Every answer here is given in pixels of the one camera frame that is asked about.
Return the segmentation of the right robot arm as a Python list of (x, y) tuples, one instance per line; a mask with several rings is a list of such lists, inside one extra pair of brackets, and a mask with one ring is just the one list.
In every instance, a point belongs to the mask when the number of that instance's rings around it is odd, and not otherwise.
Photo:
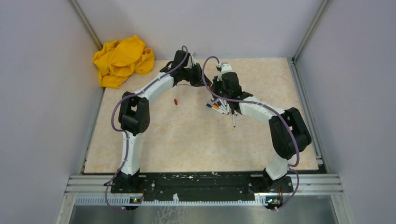
[(295, 107), (279, 109), (259, 101), (242, 90), (235, 72), (215, 76), (210, 89), (226, 101), (232, 112), (269, 125), (275, 154), (263, 171), (263, 187), (268, 192), (276, 192), (288, 168), (298, 164), (300, 152), (312, 142), (300, 111)]

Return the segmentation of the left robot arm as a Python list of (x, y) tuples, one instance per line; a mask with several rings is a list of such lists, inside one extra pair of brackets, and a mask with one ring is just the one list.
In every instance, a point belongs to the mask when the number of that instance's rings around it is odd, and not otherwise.
[(202, 74), (202, 68), (191, 53), (178, 50), (172, 61), (160, 70), (157, 76), (136, 92), (125, 92), (117, 104), (120, 108), (118, 122), (123, 134), (123, 160), (115, 180), (128, 193), (140, 187), (139, 158), (142, 134), (150, 124), (150, 104), (179, 82), (189, 82), (193, 87), (201, 87), (212, 82)]

